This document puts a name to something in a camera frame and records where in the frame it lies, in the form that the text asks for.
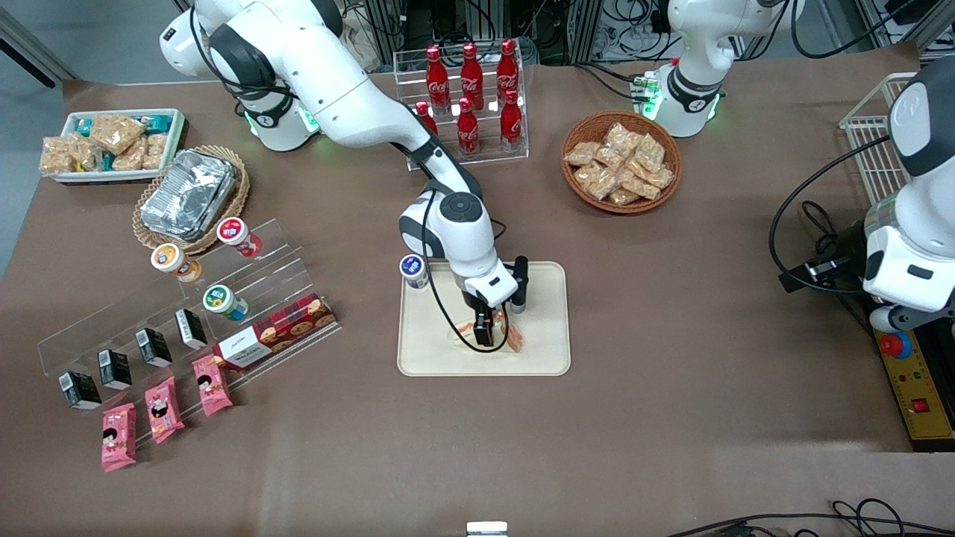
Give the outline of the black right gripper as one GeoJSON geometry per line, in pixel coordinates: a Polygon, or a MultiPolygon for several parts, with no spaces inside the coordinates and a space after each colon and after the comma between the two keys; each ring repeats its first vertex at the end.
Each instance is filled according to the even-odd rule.
{"type": "MultiPolygon", "coordinates": [[[[474,323],[475,346],[491,348],[492,345],[494,345],[494,334],[492,334],[494,319],[492,319],[492,313],[495,312],[495,309],[489,306],[484,299],[471,295],[470,292],[464,293],[464,302],[477,314],[474,323]]],[[[501,314],[502,323],[510,323],[511,303],[509,301],[505,301],[499,306],[499,314],[501,314]]]]}

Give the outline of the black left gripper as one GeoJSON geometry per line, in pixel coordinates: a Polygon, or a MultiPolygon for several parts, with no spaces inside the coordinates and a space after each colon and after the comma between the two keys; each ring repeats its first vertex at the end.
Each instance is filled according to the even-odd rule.
{"type": "Polygon", "coordinates": [[[780,273],[779,283],[787,293],[802,289],[838,295],[859,295],[867,260],[863,223],[852,223],[836,234],[835,256],[816,257],[804,264],[806,272],[780,273]]]}

